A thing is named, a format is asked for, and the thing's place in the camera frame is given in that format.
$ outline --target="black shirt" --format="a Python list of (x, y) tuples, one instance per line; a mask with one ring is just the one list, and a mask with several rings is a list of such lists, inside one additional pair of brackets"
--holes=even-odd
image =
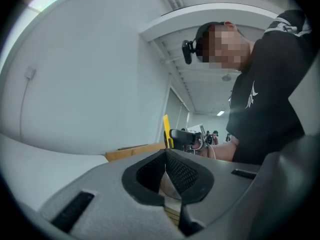
[(239, 140), (234, 162), (262, 164), (266, 155), (304, 135), (289, 96), (314, 59), (303, 37), (269, 32), (255, 42), (237, 77), (226, 130)]

